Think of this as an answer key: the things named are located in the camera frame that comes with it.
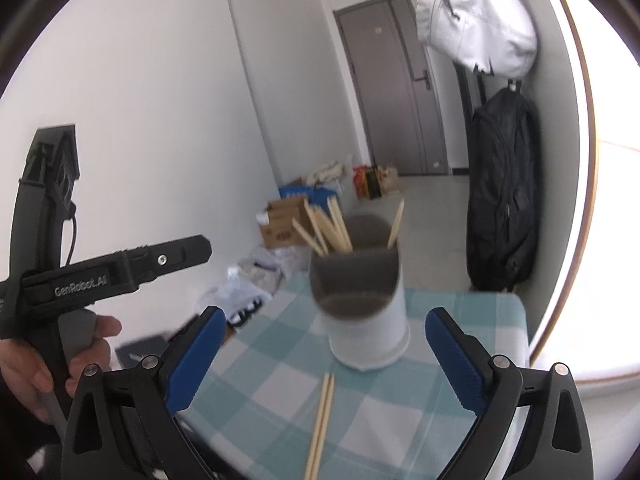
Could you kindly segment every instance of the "hand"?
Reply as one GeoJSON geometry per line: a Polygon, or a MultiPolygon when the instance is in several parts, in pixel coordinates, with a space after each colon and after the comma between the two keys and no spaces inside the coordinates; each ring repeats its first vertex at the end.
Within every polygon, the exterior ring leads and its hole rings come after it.
{"type": "MultiPolygon", "coordinates": [[[[111,348],[104,338],[118,335],[121,330],[121,323],[114,317],[98,316],[93,344],[69,363],[71,378],[65,383],[69,396],[75,395],[80,375],[87,365],[96,363],[102,370],[108,370],[111,348]]],[[[39,420],[50,422],[40,393],[48,394],[53,390],[53,378],[42,357],[22,340],[0,340],[0,370],[15,398],[39,420]]]]}

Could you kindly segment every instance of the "metal screw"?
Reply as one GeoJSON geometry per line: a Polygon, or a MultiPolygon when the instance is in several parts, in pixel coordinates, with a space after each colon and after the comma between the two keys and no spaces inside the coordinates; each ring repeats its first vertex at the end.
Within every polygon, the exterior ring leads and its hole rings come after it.
{"type": "Polygon", "coordinates": [[[88,365],[87,368],[84,369],[84,374],[87,377],[91,377],[98,373],[98,365],[88,365]]]}
{"type": "Polygon", "coordinates": [[[155,355],[148,355],[144,359],[142,359],[142,367],[145,370],[151,370],[151,368],[155,368],[158,366],[159,360],[155,355]]]}
{"type": "Polygon", "coordinates": [[[497,355],[494,357],[494,365],[498,368],[509,368],[510,361],[504,355],[497,355]]]}
{"type": "Polygon", "coordinates": [[[558,363],[556,365],[556,373],[558,373],[559,375],[569,375],[569,368],[562,363],[558,363]]]}

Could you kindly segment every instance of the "table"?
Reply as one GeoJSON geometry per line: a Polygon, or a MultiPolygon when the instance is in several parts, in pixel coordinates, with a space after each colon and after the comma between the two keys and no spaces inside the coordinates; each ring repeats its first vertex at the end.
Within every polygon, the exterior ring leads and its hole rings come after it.
{"type": "MultiPolygon", "coordinates": [[[[527,366],[525,313],[513,294],[408,288],[406,304],[411,342],[404,356],[357,372],[331,354],[308,275],[296,275],[220,350],[182,421],[251,480],[301,480],[329,371],[336,387],[319,480],[436,478],[474,414],[460,406],[439,367],[424,317],[444,306],[490,354],[527,366]]],[[[503,470],[513,431],[497,461],[503,470]]]]}

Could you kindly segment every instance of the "blue gripper pad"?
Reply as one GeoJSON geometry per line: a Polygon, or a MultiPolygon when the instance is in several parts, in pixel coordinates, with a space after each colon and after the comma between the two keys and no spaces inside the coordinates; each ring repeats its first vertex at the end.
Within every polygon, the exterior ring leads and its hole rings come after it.
{"type": "Polygon", "coordinates": [[[225,313],[215,308],[212,314],[206,310],[202,315],[210,317],[193,337],[190,346],[166,378],[164,405],[171,416],[189,407],[211,362],[222,346],[226,329],[225,313]]]}
{"type": "Polygon", "coordinates": [[[424,322],[424,333],[462,407],[476,416],[482,415],[488,405],[486,384],[481,371],[474,364],[474,357],[468,355],[465,349],[465,338],[469,336],[460,330],[442,307],[429,311],[424,322]]]}

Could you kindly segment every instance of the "wooden chopstick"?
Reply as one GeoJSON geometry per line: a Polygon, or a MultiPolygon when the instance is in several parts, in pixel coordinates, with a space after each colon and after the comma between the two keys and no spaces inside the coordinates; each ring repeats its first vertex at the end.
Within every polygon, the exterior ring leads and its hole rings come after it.
{"type": "Polygon", "coordinates": [[[311,447],[309,448],[309,457],[306,460],[304,480],[310,480],[311,471],[316,461],[316,450],[318,449],[318,438],[320,437],[320,429],[322,427],[322,416],[324,414],[324,407],[326,404],[326,393],[328,391],[329,382],[330,382],[329,374],[324,374],[324,380],[322,380],[322,390],[320,392],[320,402],[318,404],[318,415],[316,415],[316,425],[314,427],[313,437],[311,438],[311,447]]]}
{"type": "Polygon", "coordinates": [[[322,234],[326,236],[326,239],[329,240],[329,243],[332,245],[334,250],[339,253],[346,253],[348,249],[326,213],[318,206],[312,206],[312,209],[314,213],[316,213],[316,220],[318,220],[318,225],[322,230],[322,234]]]}
{"type": "Polygon", "coordinates": [[[302,225],[300,225],[300,222],[298,222],[297,219],[292,218],[291,219],[291,223],[293,225],[293,228],[296,231],[298,231],[300,236],[302,236],[304,241],[311,246],[311,248],[318,254],[318,256],[326,256],[326,254],[324,254],[324,251],[322,250],[322,248],[316,243],[316,241],[313,239],[313,237],[309,233],[306,232],[306,229],[303,228],[302,225]]]}
{"type": "Polygon", "coordinates": [[[396,219],[391,226],[391,232],[389,233],[389,241],[386,244],[386,248],[390,249],[396,243],[398,239],[398,233],[400,232],[400,222],[402,221],[402,213],[404,212],[404,198],[400,201],[398,206],[398,212],[396,213],[396,219]]]}
{"type": "Polygon", "coordinates": [[[320,434],[318,436],[318,446],[316,448],[313,465],[311,468],[311,476],[308,480],[318,480],[318,471],[320,469],[320,461],[322,459],[322,450],[324,449],[324,440],[326,438],[326,430],[329,427],[329,418],[331,417],[331,405],[334,402],[335,376],[329,378],[329,387],[326,393],[326,401],[322,412],[322,422],[320,425],[320,434]]]}
{"type": "Polygon", "coordinates": [[[337,198],[335,196],[332,196],[329,198],[327,203],[329,205],[331,217],[334,220],[336,231],[340,233],[342,241],[347,247],[347,252],[353,253],[353,245],[351,244],[351,239],[349,238],[347,226],[344,224],[344,218],[342,217],[342,211],[340,210],[340,206],[338,205],[337,198]]]}
{"type": "Polygon", "coordinates": [[[322,231],[318,227],[318,220],[316,219],[316,214],[309,207],[309,202],[307,202],[306,200],[305,200],[305,210],[306,210],[306,215],[309,217],[309,220],[311,220],[311,227],[313,227],[314,231],[316,232],[316,238],[318,239],[318,242],[320,242],[320,246],[322,247],[322,252],[324,253],[324,256],[327,256],[327,254],[329,254],[329,248],[326,246],[326,242],[324,241],[324,237],[322,236],[322,231]]]}

